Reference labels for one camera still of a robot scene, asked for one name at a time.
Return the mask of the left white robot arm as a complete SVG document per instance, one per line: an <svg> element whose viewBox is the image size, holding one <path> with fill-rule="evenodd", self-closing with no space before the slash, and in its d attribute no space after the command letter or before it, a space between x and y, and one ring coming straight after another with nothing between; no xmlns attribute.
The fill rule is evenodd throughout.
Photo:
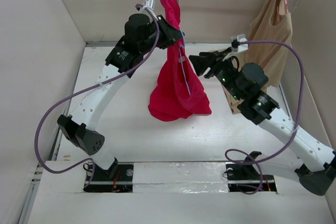
<svg viewBox="0 0 336 224"><path fill-rule="evenodd" d="M57 124L66 139L93 159L105 180L115 178L118 161L104 146L104 136L96 131L104 110L132 77L134 67L145 54L155 48L166 49L182 37L180 30L161 15L154 20L146 14L131 15L124 26L124 35L105 59L98 86L88 92L68 116L58 118Z"/></svg>

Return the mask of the red t-shirt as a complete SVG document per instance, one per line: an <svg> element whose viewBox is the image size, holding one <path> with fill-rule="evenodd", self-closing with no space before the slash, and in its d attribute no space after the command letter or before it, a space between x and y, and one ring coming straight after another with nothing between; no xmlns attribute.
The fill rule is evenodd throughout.
<svg viewBox="0 0 336 224"><path fill-rule="evenodd" d="M167 60L161 68L157 85L149 99L150 114L164 122L212 113L204 87L191 67L184 49L185 70L191 95L187 92L179 62L181 42L182 39L167 48Z"/></svg>

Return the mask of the blue wire hanger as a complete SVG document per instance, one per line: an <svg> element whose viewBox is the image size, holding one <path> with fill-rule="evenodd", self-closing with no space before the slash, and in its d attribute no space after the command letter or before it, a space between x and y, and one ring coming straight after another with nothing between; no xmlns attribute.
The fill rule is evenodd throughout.
<svg viewBox="0 0 336 224"><path fill-rule="evenodd" d="M188 79L187 79L186 70L185 70L185 63L184 63L186 61L186 58L183 55L183 50L185 49L185 35L181 30L180 30L180 33L182 35L182 42L179 45L179 54L180 54L179 62L181 64L182 74L183 74L183 77L184 77L187 92L188 92L189 95L191 95L190 86L188 84Z"/></svg>

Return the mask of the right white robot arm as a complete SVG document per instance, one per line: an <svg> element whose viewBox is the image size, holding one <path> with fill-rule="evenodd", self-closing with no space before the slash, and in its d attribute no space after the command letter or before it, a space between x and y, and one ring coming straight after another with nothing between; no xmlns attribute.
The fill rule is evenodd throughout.
<svg viewBox="0 0 336 224"><path fill-rule="evenodd" d="M263 92L268 77L262 67L246 63L237 69L232 63L236 59L218 51L189 56L197 76L216 77L229 94L242 101L238 109L247 120L271 133L302 161L301 165L277 165L280 176L298 181L315 195L325 195L335 180L335 150L296 127L278 102Z"/></svg>

